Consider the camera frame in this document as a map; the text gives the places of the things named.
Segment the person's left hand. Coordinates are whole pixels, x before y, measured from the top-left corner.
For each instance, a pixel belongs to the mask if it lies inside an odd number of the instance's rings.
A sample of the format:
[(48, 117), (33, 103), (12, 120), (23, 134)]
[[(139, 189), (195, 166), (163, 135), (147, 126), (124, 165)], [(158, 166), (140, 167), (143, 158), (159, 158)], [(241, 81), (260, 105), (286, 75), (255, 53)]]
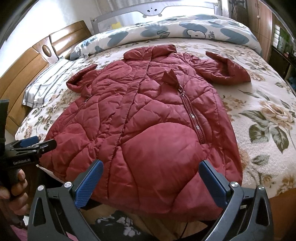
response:
[(29, 207), (28, 195), (25, 192), (28, 182), (22, 169), (19, 170), (17, 177), (18, 183), (13, 185), (10, 191), (1, 186), (1, 211), (7, 219), (15, 215), (25, 215)]

